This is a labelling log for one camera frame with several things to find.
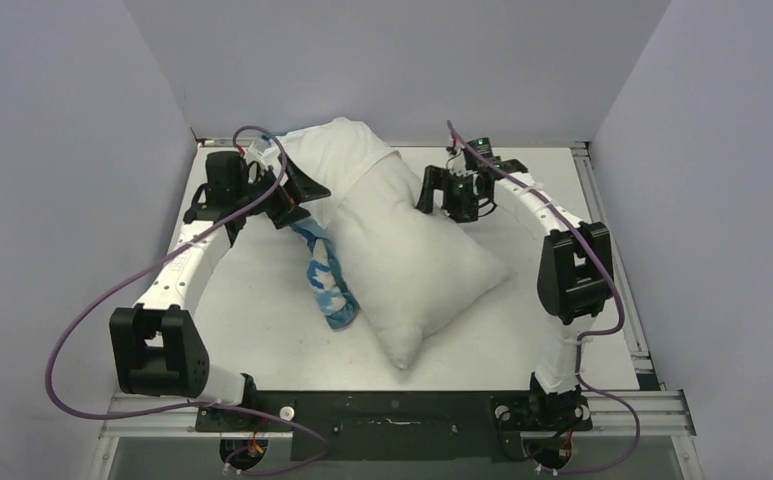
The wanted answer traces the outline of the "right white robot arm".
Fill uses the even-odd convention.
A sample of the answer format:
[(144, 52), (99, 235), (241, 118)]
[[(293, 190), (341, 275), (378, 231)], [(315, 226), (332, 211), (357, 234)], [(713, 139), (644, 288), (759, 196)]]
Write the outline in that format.
[(517, 159), (494, 154), (488, 138), (454, 140), (452, 160), (423, 171), (417, 210), (429, 214), (435, 195), (441, 208), (458, 223), (477, 221), (485, 206), (509, 212), (534, 231), (541, 242), (536, 280), (539, 302), (550, 318), (551, 339), (531, 377), (536, 392), (527, 401), (529, 419), (551, 428), (567, 413), (566, 401), (581, 392), (583, 345), (605, 303), (615, 296), (609, 229), (570, 213)]

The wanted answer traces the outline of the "white pillowcase with blue trim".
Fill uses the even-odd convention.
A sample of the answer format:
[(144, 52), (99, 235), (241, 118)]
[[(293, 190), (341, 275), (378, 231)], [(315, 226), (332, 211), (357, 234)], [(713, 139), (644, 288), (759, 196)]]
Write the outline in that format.
[(357, 317), (360, 307), (343, 275), (330, 234), (312, 217), (290, 226), (310, 253), (306, 278), (316, 305), (333, 331), (347, 328)]

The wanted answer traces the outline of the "white pillow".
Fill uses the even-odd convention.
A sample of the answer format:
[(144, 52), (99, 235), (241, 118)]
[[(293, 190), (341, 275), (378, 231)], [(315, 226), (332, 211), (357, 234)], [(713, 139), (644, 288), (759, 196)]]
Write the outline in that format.
[(507, 278), (506, 265), (440, 210), (416, 209), (420, 178), (367, 124), (339, 117), (280, 143), (330, 190), (308, 208), (396, 368), (409, 368), (427, 337)]

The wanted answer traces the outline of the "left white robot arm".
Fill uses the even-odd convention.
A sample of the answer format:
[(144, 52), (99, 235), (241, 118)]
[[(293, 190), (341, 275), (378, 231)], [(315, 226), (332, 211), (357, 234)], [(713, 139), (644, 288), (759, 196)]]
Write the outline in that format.
[(275, 228), (288, 227), (309, 217), (304, 203), (331, 192), (292, 160), (273, 167), (231, 150), (209, 153), (205, 175), (172, 259), (133, 306), (113, 312), (109, 331), (123, 392), (222, 404), (224, 421), (246, 430), (260, 415), (253, 378), (211, 363), (192, 312), (248, 217), (264, 214)]

